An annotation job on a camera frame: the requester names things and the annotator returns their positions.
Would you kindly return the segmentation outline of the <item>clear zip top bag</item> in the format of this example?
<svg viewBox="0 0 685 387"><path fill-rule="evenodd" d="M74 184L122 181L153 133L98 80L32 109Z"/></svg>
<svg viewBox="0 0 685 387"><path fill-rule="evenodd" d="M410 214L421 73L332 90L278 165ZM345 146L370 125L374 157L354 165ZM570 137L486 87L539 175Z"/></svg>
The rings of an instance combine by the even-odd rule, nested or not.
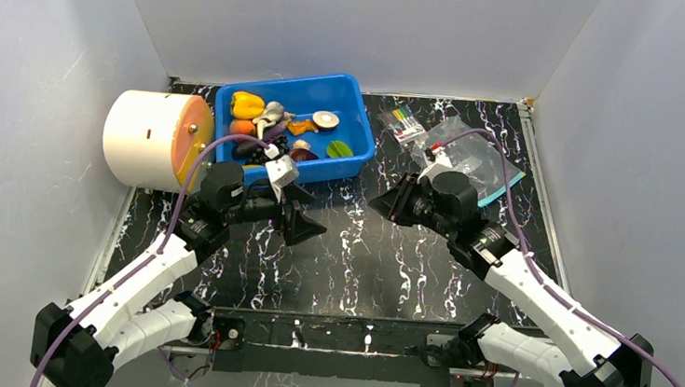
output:
<svg viewBox="0 0 685 387"><path fill-rule="evenodd" d="M425 147L441 145L454 136L471 129L460 117L449 117L424 133L412 146L412 159L420 168L428 161L425 158ZM471 134L445 145L445 155L454 170L468 175L470 182L478 192L478 205L485 208L505 194L505 178L502 168L503 159L497 148L484 136Z"/></svg>

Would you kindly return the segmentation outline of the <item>yellow bell pepper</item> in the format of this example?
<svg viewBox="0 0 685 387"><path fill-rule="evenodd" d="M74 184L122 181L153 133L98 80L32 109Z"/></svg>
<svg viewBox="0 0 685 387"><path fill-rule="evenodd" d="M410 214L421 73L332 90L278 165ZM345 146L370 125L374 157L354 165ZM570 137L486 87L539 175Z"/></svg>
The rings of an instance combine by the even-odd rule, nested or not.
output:
<svg viewBox="0 0 685 387"><path fill-rule="evenodd" d="M266 104L260 96L248 91L233 92L230 103L231 116L239 120L252 121L265 112Z"/></svg>

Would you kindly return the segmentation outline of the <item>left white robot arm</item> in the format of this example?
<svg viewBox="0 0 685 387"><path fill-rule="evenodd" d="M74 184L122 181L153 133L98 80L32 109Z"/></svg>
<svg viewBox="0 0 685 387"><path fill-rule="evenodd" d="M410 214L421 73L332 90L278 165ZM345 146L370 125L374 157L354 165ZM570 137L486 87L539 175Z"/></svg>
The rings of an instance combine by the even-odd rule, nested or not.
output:
<svg viewBox="0 0 685 387"><path fill-rule="evenodd" d="M168 228L109 280L64 307L47 304L34 319L29 387L105 387L116 370L172 340L200 346L212 337L211 308L183 292L156 309L145 305L229 240L231 225L270 222L292 246L325 233L303 215L315 201L289 158L266 165L250 185L237 162L207 167L195 193L181 190Z"/></svg>

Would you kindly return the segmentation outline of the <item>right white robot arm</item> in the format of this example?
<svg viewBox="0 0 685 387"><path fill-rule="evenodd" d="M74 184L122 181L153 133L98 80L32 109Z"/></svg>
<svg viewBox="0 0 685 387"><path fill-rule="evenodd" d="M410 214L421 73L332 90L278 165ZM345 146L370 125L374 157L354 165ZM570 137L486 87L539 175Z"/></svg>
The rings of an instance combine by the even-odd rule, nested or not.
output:
<svg viewBox="0 0 685 387"><path fill-rule="evenodd" d="M445 238L455 261L517 304L548 337L542 342L483 313L453 337L429 335L418 349L426 364L496 363L545 387L650 387L641 356L652 352L648 341L634 335L622 343L577 316L570 296L529 267L514 236L483 215L464 174L406 173L369 204L395 225L423 226Z"/></svg>

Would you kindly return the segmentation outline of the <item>black grape bunch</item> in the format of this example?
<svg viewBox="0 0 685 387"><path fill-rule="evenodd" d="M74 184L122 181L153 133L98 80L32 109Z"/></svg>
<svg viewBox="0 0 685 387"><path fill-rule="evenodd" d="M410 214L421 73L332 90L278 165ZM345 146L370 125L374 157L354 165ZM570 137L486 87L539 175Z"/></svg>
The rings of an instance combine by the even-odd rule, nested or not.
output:
<svg viewBox="0 0 685 387"><path fill-rule="evenodd" d="M286 135L275 137L268 145L270 146L269 152L262 146L257 145L245 160L246 165L264 166L268 161L278 159L289 151Z"/></svg>

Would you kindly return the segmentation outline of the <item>small beige mushroom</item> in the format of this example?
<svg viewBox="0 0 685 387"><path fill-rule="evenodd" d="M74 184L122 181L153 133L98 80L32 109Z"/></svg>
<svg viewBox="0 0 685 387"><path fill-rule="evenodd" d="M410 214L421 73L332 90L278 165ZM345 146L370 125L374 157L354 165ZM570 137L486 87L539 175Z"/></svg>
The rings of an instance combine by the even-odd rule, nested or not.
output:
<svg viewBox="0 0 685 387"><path fill-rule="evenodd" d="M306 142L305 140L297 139L293 143L293 150L296 150L296 149L310 150L311 145L310 145L310 143Z"/></svg>

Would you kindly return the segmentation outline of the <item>pack of coloured markers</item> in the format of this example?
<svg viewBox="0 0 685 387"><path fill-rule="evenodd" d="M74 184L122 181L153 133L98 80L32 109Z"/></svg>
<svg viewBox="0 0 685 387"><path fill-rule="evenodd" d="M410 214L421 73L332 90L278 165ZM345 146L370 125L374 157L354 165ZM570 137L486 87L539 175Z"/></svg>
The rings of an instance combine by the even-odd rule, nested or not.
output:
<svg viewBox="0 0 685 387"><path fill-rule="evenodd" d="M427 131L409 106L384 111L378 119L400 147L422 146L425 143Z"/></svg>

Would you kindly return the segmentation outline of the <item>blue plastic bin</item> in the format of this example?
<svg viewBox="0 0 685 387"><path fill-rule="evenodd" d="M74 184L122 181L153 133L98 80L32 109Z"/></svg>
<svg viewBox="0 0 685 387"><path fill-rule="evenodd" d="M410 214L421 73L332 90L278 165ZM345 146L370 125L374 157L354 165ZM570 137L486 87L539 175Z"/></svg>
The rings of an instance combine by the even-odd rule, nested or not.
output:
<svg viewBox="0 0 685 387"><path fill-rule="evenodd" d="M363 96L357 79L348 74L307 76L278 80L259 80L224 85L215 93L215 135L219 138L229 134L231 96L236 91L248 91L269 102L279 102L284 109L295 115L295 120L310 119L317 111L329 111L339 116L340 123L330 131L309 131L293 136L286 132L289 142L297 139L310 143L311 151L319 159L299 162L296 182L324 182L346 179L361 172L362 166L376 152L375 137L366 115ZM325 150L332 141L343 141L352 148L349 158L330 159Z"/></svg>

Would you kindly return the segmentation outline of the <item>green leaf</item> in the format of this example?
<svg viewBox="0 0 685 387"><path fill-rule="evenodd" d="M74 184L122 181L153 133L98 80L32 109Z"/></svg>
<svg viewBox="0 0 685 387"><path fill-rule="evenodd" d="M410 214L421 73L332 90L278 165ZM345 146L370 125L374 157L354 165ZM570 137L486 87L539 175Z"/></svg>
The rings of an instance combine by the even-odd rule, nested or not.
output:
<svg viewBox="0 0 685 387"><path fill-rule="evenodd" d="M352 148L343 141L335 141L329 143L325 153L330 159L349 158L353 156Z"/></svg>

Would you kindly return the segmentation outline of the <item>purple eggplant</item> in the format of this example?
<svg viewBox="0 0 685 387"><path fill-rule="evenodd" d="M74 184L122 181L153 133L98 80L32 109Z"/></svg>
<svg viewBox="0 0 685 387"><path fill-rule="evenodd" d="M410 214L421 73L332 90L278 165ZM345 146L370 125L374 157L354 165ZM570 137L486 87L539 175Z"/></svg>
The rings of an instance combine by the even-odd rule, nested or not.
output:
<svg viewBox="0 0 685 387"><path fill-rule="evenodd" d="M265 143L270 143L275 137L280 136L280 135L286 135L286 126L277 125L272 128L267 128L266 129L266 134L264 136L264 139L262 140ZM236 160L241 160L241 159L247 159L249 154L254 150L254 148L260 144L256 142L249 142L249 141L243 141L240 142L237 146L233 147L231 152L232 152L232 158Z"/></svg>

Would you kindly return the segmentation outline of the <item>orange starfish cookie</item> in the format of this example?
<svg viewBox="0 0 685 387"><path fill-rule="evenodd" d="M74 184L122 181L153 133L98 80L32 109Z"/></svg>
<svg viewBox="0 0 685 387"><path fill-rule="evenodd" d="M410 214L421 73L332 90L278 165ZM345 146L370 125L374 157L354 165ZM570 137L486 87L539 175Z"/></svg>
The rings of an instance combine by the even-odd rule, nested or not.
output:
<svg viewBox="0 0 685 387"><path fill-rule="evenodd" d="M313 131L313 133L318 133L320 131L320 127L314 123L312 119L300 119L300 120L291 120L288 123L287 130L293 135L293 136L300 136L304 135L305 133L309 131Z"/></svg>

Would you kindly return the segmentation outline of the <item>round white brown slice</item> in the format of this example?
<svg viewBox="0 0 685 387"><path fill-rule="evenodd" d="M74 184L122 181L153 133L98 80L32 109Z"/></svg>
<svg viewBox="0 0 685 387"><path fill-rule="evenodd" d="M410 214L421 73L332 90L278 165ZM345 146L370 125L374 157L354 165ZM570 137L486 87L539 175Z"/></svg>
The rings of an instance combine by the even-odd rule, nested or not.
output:
<svg viewBox="0 0 685 387"><path fill-rule="evenodd" d="M339 116L336 113L321 110L313 113L312 116L313 124L319 128L319 130L330 131L334 130L340 123Z"/></svg>

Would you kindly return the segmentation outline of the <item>orange peach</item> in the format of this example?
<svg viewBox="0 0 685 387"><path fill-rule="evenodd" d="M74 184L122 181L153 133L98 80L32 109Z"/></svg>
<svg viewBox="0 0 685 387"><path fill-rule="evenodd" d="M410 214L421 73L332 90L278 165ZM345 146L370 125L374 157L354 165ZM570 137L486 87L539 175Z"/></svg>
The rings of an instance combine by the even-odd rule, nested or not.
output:
<svg viewBox="0 0 685 387"><path fill-rule="evenodd" d="M230 122L228 128L230 134L249 135L251 137L257 136L255 124L249 119L234 118Z"/></svg>

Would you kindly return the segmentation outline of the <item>white garlic mushroom toy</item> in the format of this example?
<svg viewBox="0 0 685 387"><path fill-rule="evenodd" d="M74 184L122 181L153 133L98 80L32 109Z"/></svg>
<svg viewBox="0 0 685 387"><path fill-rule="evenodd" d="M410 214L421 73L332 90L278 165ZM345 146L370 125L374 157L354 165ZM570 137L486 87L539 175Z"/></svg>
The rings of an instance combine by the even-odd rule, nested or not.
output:
<svg viewBox="0 0 685 387"><path fill-rule="evenodd" d="M284 109L284 106L279 102L269 102L266 104L264 111L258 117L254 117L252 123L255 127L256 138L263 140L267 128L272 128L280 123L287 124L293 120L295 115Z"/></svg>

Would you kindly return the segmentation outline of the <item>white cylinder container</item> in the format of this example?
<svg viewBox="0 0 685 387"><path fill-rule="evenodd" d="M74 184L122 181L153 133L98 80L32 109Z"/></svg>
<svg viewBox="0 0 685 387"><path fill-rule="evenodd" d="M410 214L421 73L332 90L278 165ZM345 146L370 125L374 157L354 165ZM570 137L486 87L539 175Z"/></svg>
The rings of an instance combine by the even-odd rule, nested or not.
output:
<svg viewBox="0 0 685 387"><path fill-rule="evenodd" d="M198 95L127 90L104 122L104 157L123 185L177 193L189 179L195 191L200 172L190 168L213 141L214 124Z"/></svg>

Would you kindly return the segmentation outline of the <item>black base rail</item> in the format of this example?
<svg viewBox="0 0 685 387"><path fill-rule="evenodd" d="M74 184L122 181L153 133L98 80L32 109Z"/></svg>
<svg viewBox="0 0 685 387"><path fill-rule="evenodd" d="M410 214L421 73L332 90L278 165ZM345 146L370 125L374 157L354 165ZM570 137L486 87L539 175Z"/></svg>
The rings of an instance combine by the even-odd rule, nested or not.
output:
<svg viewBox="0 0 685 387"><path fill-rule="evenodd" d="M294 311L215 308L216 368L313 378L495 387L483 362L436 359L459 325Z"/></svg>

